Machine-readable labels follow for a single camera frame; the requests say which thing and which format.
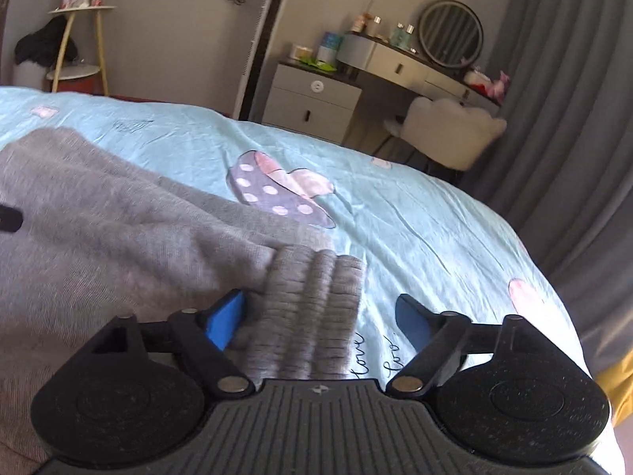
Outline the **grey knit pants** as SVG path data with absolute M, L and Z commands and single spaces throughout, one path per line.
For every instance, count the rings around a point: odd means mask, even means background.
M 229 355 L 255 382 L 345 378 L 365 265 L 330 236 L 141 169 L 71 129 L 1 151 L 1 469 L 46 459 L 30 424 L 44 383 L 113 317 L 160 321 L 232 289 L 247 317 Z

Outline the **black clothing pile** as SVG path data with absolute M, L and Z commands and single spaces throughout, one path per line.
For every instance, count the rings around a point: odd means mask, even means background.
M 67 24 L 66 18 L 59 15 L 41 29 L 21 38 L 14 49 L 15 65 L 30 61 L 43 68 L 53 67 L 57 62 Z

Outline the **light blue printed bed sheet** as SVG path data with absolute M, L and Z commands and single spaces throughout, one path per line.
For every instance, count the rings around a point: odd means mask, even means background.
M 624 471 L 613 407 L 562 301 L 512 227 L 466 193 L 200 107 L 3 89 L 1 151 L 39 129 L 322 230 L 365 278 L 345 378 L 247 376 L 244 398 L 206 398 L 178 366 L 174 313 L 113 317 L 35 392 L 46 459 L 30 474 Z M 386 393 L 416 355 L 396 323 L 402 294 L 472 321 L 462 366 L 422 398 Z

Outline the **yellow-legged side shelf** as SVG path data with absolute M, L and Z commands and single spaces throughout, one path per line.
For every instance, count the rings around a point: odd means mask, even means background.
M 50 17 L 63 16 L 66 20 L 56 61 L 46 74 L 50 82 L 50 91 L 57 93 L 61 83 L 69 84 L 75 80 L 84 80 L 93 76 L 100 76 L 101 93 L 104 97 L 110 95 L 108 84 L 105 44 L 103 31 L 104 15 L 116 10 L 117 6 L 83 6 L 82 8 L 56 9 L 48 12 Z M 73 39 L 76 21 L 80 21 L 78 32 L 78 54 L 70 61 L 65 58 L 70 39 Z

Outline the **white shell-back chair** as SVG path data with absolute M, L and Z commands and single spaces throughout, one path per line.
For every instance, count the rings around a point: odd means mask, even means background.
M 472 168 L 507 126 L 486 109 L 425 97 L 413 100 L 403 123 L 396 118 L 384 121 L 390 139 L 401 139 L 431 161 L 457 172 Z

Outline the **grey curtain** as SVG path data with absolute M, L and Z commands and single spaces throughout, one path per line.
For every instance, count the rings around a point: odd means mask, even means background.
M 632 0 L 511 0 L 508 123 L 464 188 L 515 228 L 593 363 L 632 339 Z

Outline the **white drawer cabinet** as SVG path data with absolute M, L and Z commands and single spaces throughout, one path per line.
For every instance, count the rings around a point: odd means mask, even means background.
M 362 89 L 280 62 L 262 124 L 342 145 Z

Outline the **grey vanity desk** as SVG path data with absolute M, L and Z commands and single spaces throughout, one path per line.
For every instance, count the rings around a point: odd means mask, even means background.
M 474 89 L 434 69 L 418 57 L 370 36 L 347 33 L 339 47 L 337 60 L 430 100 L 451 99 L 463 106 L 485 109 L 493 117 L 499 113 L 498 104 Z

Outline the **round vanity mirror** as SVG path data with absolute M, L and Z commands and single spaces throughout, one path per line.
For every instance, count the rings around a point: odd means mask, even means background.
M 479 59 L 484 29 L 470 6 L 457 0 L 437 0 L 419 15 L 419 45 L 436 65 L 450 70 L 469 68 Z

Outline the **white standing panel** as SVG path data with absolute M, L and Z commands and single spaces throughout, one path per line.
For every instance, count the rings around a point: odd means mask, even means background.
M 271 43 L 288 0 L 263 0 L 246 64 L 237 89 L 232 118 L 248 121 L 258 93 L 260 78 L 270 57 Z

